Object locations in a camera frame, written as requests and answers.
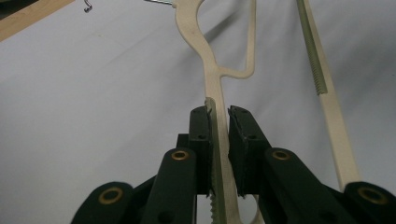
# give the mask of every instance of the metal hook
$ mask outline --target metal hook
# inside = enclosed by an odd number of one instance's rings
[[[84,11],[86,13],[89,13],[92,10],[92,5],[91,5],[91,3],[88,0],[84,0],[84,2],[85,2],[85,5],[87,5],[87,7],[84,8]]]

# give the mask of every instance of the white wall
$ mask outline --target white wall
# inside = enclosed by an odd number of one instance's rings
[[[248,11],[237,2],[207,0],[199,19],[219,63],[243,68]],[[89,14],[77,1],[0,43],[0,223],[68,223],[96,187],[139,185],[204,103],[202,63],[173,8],[92,3]],[[311,6],[361,176],[396,194],[396,2]],[[295,1],[258,1],[255,75],[223,84],[227,105],[250,110],[273,146],[337,188]],[[198,210],[209,223],[208,201]]]

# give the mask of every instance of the screw hook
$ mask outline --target screw hook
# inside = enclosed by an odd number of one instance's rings
[[[87,7],[84,8],[84,11],[86,13],[89,13],[92,10],[92,5],[91,5],[91,3],[88,0],[84,0],[84,2],[85,2],[85,5],[87,5]]]

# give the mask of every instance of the wooden plank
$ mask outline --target wooden plank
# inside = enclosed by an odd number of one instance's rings
[[[0,41],[40,21],[52,12],[66,6],[74,0],[39,0],[29,7],[0,20]]]

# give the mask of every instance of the white fabric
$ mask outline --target white fabric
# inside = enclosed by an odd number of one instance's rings
[[[206,0],[218,63],[245,66],[248,1]],[[110,181],[155,175],[203,105],[198,55],[175,10],[144,1],[75,2],[0,43],[0,223],[69,223]],[[396,194],[396,2],[311,0],[363,180]],[[251,111],[274,147],[337,188],[330,141],[294,0],[259,0],[256,69],[224,78],[226,105]],[[243,220],[254,203],[244,203]],[[200,197],[198,223],[210,222]]]

